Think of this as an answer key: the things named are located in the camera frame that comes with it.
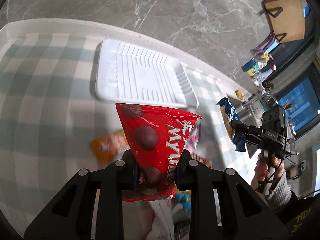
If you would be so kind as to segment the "person's right hand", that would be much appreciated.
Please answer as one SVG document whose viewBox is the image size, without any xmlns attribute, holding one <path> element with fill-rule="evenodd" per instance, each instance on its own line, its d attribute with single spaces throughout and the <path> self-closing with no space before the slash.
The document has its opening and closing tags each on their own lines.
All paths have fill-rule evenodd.
<svg viewBox="0 0 320 240">
<path fill-rule="evenodd" d="M 275 171 L 273 176 L 273 184 L 276 185 L 285 172 L 285 164 L 281 159 L 272 157 L 272 166 L 277 167 L 278 169 Z M 264 160 L 264 156 L 262 153 L 258 155 L 257 165 L 254 169 L 255 171 L 255 179 L 259 182 L 264 181 L 266 178 L 270 176 L 270 172 L 268 172 L 268 164 L 267 161 Z"/>
</svg>

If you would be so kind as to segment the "grey knit sleeve forearm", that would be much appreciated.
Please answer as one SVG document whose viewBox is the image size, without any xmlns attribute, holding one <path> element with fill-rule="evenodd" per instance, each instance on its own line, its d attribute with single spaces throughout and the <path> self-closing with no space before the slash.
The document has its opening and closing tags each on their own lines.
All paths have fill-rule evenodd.
<svg viewBox="0 0 320 240">
<path fill-rule="evenodd" d="M 289 203 L 292 192 L 287 184 L 286 174 L 280 177 L 274 189 L 269 191 L 269 195 L 265 196 L 268 207 L 272 211 L 276 211 Z"/>
</svg>

